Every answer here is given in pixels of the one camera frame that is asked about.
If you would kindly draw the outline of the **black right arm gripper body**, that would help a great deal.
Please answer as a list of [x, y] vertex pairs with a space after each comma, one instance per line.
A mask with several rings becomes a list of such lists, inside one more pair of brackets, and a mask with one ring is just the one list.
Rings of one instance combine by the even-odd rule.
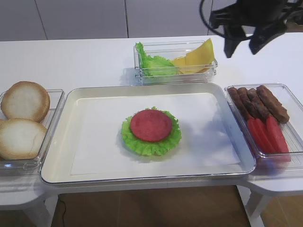
[[287, 30], [283, 14], [286, 0], [238, 0], [210, 14], [210, 26], [251, 26], [258, 29], [279, 28]]

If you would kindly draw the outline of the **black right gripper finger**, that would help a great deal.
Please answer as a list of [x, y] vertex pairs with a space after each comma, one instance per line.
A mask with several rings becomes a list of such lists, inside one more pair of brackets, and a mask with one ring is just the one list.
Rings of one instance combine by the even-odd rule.
[[257, 54], [269, 42], [283, 35], [286, 31], [287, 26], [284, 22], [273, 23], [262, 27], [256, 27], [249, 43], [251, 53], [253, 55]]
[[224, 53], [227, 58], [231, 58], [237, 46], [246, 38], [246, 34], [239, 25], [224, 25]]

